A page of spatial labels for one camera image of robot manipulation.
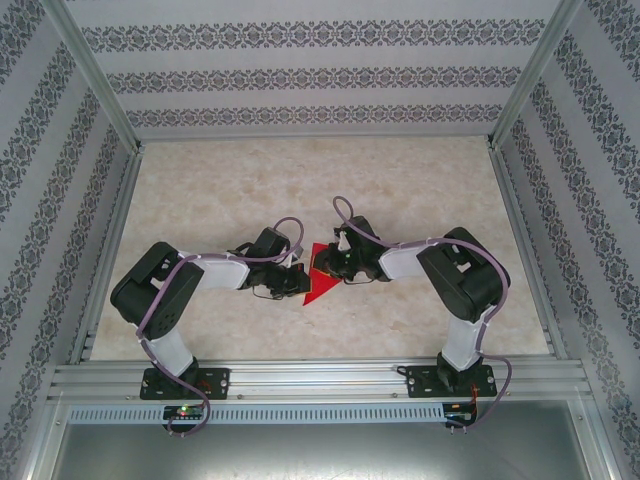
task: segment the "red triangle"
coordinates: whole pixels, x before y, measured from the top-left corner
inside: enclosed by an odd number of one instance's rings
[[[313,302],[320,295],[327,293],[333,287],[341,282],[339,278],[333,278],[324,272],[321,272],[317,268],[313,268],[313,261],[316,255],[323,250],[329,248],[329,245],[324,243],[314,243],[311,249],[311,267],[309,268],[309,277],[311,277],[311,291],[304,296],[304,303],[307,305]]]

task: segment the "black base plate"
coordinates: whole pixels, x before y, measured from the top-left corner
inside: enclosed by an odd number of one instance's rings
[[[478,397],[495,397],[498,394],[493,369],[489,365],[480,365],[473,380],[468,385],[450,392],[440,381],[435,365],[418,365],[406,367],[407,390],[410,398],[434,397],[470,397],[471,386],[478,389]]]
[[[199,368],[195,387],[203,391],[209,400],[226,400],[229,391],[228,368]],[[142,400],[197,400],[200,397],[191,390],[169,380],[159,370],[147,368],[140,387]]]

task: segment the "wire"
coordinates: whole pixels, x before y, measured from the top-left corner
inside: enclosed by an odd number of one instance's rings
[[[200,380],[198,383],[196,383],[196,385],[202,385],[203,387],[205,387],[208,391],[213,390],[211,388],[211,385],[209,384],[209,382],[207,382],[206,380]]]
[[[282,299],[284,298],[284,295],[278,295],[278,296],[276,296],[276,297],[266,297],[266,296],[264,296],[264,295],[258,295],[258,294],[256,293],[256,287],[253,287],[253,288],[251,289],[251,292],[253,293],[253,296],[254,296],[254,297],[264,298],[265,300],[282,300]]]
[[[338,207],[338,200],[344,202],[347,205],[347,207],[349,207],[349,212],[350,212],[349,218],[347,218],[346,215],[342,213],[342,211]],[[498,261],[489,252],[487,252],[486,250],[483,250],[482,248],[477,247],[476,245],[473,245],[472,243],[465,242],[464,240],[457,240],[455,238],[430,238],[427,240],[420,240],[417,242],[399,244],[399,243],[385,242],[384,240],[376,238],[373,235],[370,235],[367,232],[361,230],[356,225],[354,225],[353,222],[351,222],[351,219],[353,218],[353,214],[354,214],[353,205],[351,205],[351,202],[349,202],[349,200],[347,200],[345,197],[341,195],[336,195],[335,197],[333,197],[333,208],[335,208],[336,213],[342,219],[342,221],[345,224],[347,224],[349,227],[351,227],[351,229],[355,230],[360,235],[371,240],[372,242],[375,242],[378,245],[382,245],[383,247],[402,249],[402,248],[411,248],[411,247],[418,247],[420,245],[425,245],[426,248],[430,248],[430,247],[436,246],[439,243],[446,243],[449,245],[456,245],[459,247],[463,247],[463,248],[466,248],[467,250],[471,250],[472,252],[477,253],[478,255],[482,256],[485,260],[487,260],[491,264],[491,266],[495,269],[496,273],[500,277],[500,283],[502,284],[502,295],[500,296],[500,300],[498,301],[496,307],[485,316],[484,321],[482,322],[482,326],[480,327],[480,332],[478,333],[478,338],[476,339],[475,349],[478,355],[480,355],[483,358],[486,358],[488,360],[498,360],[498,361],[504,362],[504,364],[507,366],[507,378],[505,379],[502,389],[500,390],[500,392],[498,392],[496,399],[493,401],[489,409],[482,415],[482,417],[476,420],[475,423],[473,423],[469,427],[466,427],[466,429],[470,430],[482,424],[487,419],[487,417],[495,410],[496,406],[498,405],[502,397],[507,392],[507,388],[511,383],[511,377],[513,376],[513,366],[511,365],[511,362],[509,361],[508,358],[500,355],[488,355],[482,352],[482,341],[487,332],[487,326],[489,325],[489,322],[491,321],[491,319],[496,316],[496,314],[502,309],[505,302],[507,301],[509,282],[507,281],[507,276],[504,273],[504,269],[500,266]]]
[[[344,202],[347,205],[347,207],[349,207],[349,212],[350,212],[349,213],[349,218],[347,218],[345,216],[345,214],[342,213],[340,208],[338,208],[338,200],[341,200],[342,202]],[[346,198],[344,198],[342,195],[336,195],[335,197],[333,197],[333,208],[336,209],[336,213],[338,214],[338,216],[342,219],[342,221],[344,223],[349,225],[349,227],[351,227],[352,230],[355,230],[360,235],[362,235],[364,238],[369,239],[372,242],[377,243],[378,245],[382,245],[383,247],[386,247],[386,248],[397,248],[398,247],[397,243],[385,242],[384,240],[380,240],[378,237],[375,237],[375,236],[365,232],[364,230],[356,227],[353,224],[353,222],[351,221],[351,219],[353,218],[353,205],[351,205],[351,202],[349,200],[347,200]]]
[[[211,416],[211,402],[209,401],[209,398],[207,397],[207,395],[204,392],[202,392],[201,390],[197,389],[193,385],[188,384],[187,382],[185,382],[184,380],[180,379],[176,375],[173,375],[169,370],[166,369],[166,367],[164,365],[162,365],[160,363],[158,358],[155,356],[155,354],[153,353],[153,351],[149,347],[149,344],[148,344],[149,341],[144,336],[144,329],[147,327],[147,324],[151,320],[151,317],[153,316],[153,313],[158,308],[158,305],[160,304],[160,301],[162,300],[162,297],[164,297],[165,293],[167,292],[167,290],[169,288],[169,285],[171,284],[173,279],[176,277],[176,275],[178,274],[180,269],[184,265],[186,265],[188,262],[193,262],[194,260],[198,260],[200,258],[202,258],[202,259],[207,259],[207,258],[229,259],[229,258],[232,258],[234,260],[239,260],[241,262],[246,262],[246,263],[265,263],[265,262],[273,262],[273,261],[279,260],[281,258],[286,258],[287,256],[291,255],[292,253],[296,252],[298,250],[298,248],[300,247],[300,245],[302,244],[302,239],[304,237],[304,225],[302,225],[302,222],[296,217],[284,217],[284,218],[281,218],[280,220],[278,220],[273,228],[277,229],[281,224],[283,224],[284,222],[287,222],[287,221],[295,222],[300,227],[300,234],[298,236],[298,240],[296,241],[296,243],[290,249],[288,249],[287,251],[282,252],[282,253],[280,253],[278,255],[275,255],[273,257],[248,258],[248,257],[242,257],[242,256],[237,256],[237,255],[232,255],[232,254],[224,254],[223,255],[223,254],[219,254],[219,253],[203,253],[203,254],[200,254],[200,255],[189,255],[187,257],[182,258],[175,265],[175,267],[173,267],[173,269],[171,270],[171,272],[169,273],[169,275],[165,279],[162,287],[160,288],[160,290],[156,294],[155,298],[151,302],[151,305],[149,306],[149,309],[147,310],[147,313],[145,313],[144,317],[142,318],[142,321],[140,322],[140,325],[138,325],[138,328],[136,329],[136,336],[138,337],[138,342],[140,343],[140,345],[142,346],[142,349],[145,351],[145,353],[147,354],[147,356],[151,360],[151,363],[158,370],[160,370],[166,377],[168,377],[170,380],[173,380],[178,385],[180,385],[180,386],[186,388],[187,390],[189,390],[189,391],[195,393],[196,395],[198,395],[202,399],[202,406],[206,409],[206,412],[207,412],[206,415],[202,416],[202,420],[200,421],[200,423],[198,423],[195,427],[193,427],[191,430],[189,430],[187,432],[176,432],[176,431],[172,430],[171,429],[171,424],[173,422],[173,418],[169,419],[169,423],[167,424],[167,430],[169,431],[169,435],[177,435],[180,438],[184,438],[184,437],[187,437],[189,435],[193,435],[194,433],[197,433],[199,430],[204,428],[204,426],[209,421],[209,417]]]
[[[373,283],[374,280],[375,280],[375,278],[371,278],[371,279],[367,280],[366,282],[348,282],[346,278],[342,279],[342,281],[344,282],[345,285],[367,285],[368,283]]]
[[[475,415],[478,413],[478,387],[475,383],[471,385],[471,405],[473,405],[471,415]]]

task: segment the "perforated metal strip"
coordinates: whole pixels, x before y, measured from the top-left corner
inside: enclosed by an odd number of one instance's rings
[[[162,423],[164,405],[87,405],[73,407],[73,425],[151,425]],[[441,403],[356,405],[217,405],[210,424],[291,425],[335,423],[443,422]],[[177,421],[189,424],[196,421]]]

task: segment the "beige floor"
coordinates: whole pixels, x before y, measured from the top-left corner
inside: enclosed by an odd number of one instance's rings
[[[147,146],[109,291],[154,242],[223,252],[285,215],[313,242],[332,241],[341,194],[389,241],[461,225],[508,269],[504,310],[485,341],[493,353],[547,353],[484,140],[327,138],[154,143]],[[296,227],[283,227],[290,238]],[[394,357],[437,354],[447,311],[426,278],[338,285],[306,307],[250,291],[206,291],[180,330],[201,359]],[[133,327],[106,302],[92,359],[143,359]]]

